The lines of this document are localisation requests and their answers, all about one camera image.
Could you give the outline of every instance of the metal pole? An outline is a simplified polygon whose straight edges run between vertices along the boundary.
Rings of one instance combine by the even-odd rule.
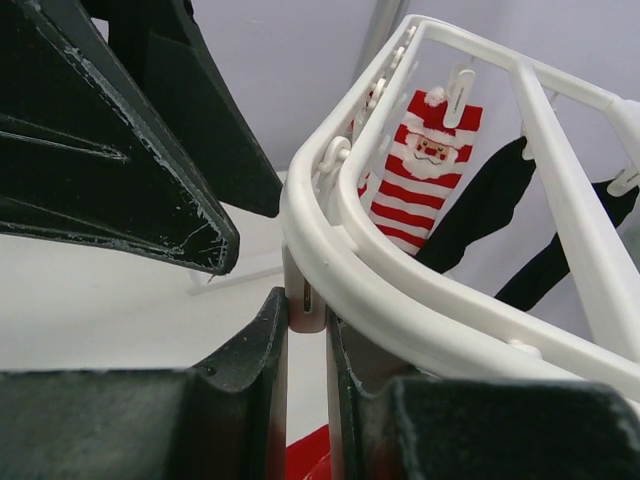
[[[408,6],[409,0],[378,0],[356,65],[354,82],[389,39],[400,20],[404,18]]]

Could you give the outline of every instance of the black garment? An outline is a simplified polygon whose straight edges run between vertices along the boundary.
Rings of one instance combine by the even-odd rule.
[[[507,226],[536,164],[523,160],[525,137],[498,150],[447,212],[415,258],[436,272],[455,267],[468,245]]]
[[[640,189],[636,187],[621,197],[614,197],[607,192],[607,186],[612,181],[592,185],[611,222],[618,227],[633,210]],[[509,280],[496,298],[519,310],[528,311],[568,273],[569,264],[556,233],[549,245]]]

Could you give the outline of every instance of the sock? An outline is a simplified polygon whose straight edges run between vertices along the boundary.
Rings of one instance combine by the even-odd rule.
[[[416,91],[371,204],[373,223],[410,255],[424,245],[445,199],[460,181],[480,128],[482,108],[471,105],[457,128],[445,128],[447,104],[442,88]],[[366,188],[360,185],[359,193]]]
[[[614,227],[629,215],[638,198],[638,187],[621,197],[607,192],[612,180],[592,184]],[[546,293],[569,273],[569,264],[556,233],[549,243],[498,292],[495,298],[522,311],[531,310]]]
[[[507,226],[536,169],[523,160],[525,137],[508,143],[482,166],[444,216],[416,260],[444,273],[458,265],[471,243]]]

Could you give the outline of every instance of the red and white striped sock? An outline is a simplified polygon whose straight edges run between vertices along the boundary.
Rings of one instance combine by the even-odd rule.
[[[380,188],[373,197],[373,223],[409,255],[425,244],[444,201],[469,161],[482,107],[467,105],[455,129],[443,126],[444,90],[416,91],[396,132]],[[358,188],[367,190],[366,180]]]

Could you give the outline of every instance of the white clothespin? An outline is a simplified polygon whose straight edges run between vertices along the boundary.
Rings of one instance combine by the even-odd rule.
[[[467,105],[471,87],[476,79],[476,72],[470,67],[474,57],[471,57],[467,63],[459,63],[454,65],[449,74],[449,82],[447,84],[447,97],[449,105],[444,114],[443,125],[447,128],[456,128],[460,125],[460,119]]]
[[[549,104],[553,107],[553,102],[556,101],[556,98],[558,98],[558,92],[553,92],[553,94],[551,95],[551,97],[549,97]],[[526,137],[527,136],[527,129],[524,126],[524,122],[522,122],[520,124],[520,136],[521,137]],[[533,160],[534,159],[534,155],[533,155],[533,148],[531,148],[531,142],[529,142],[529,139],[527,138],[527,144],[524,147],[524,150],[522,150],[522,159],[523,160]]]
[[[640,172],[635,165],[629,165],[622,170],[607,187],[609,195],[621,197],[631,189],[640,185]]]

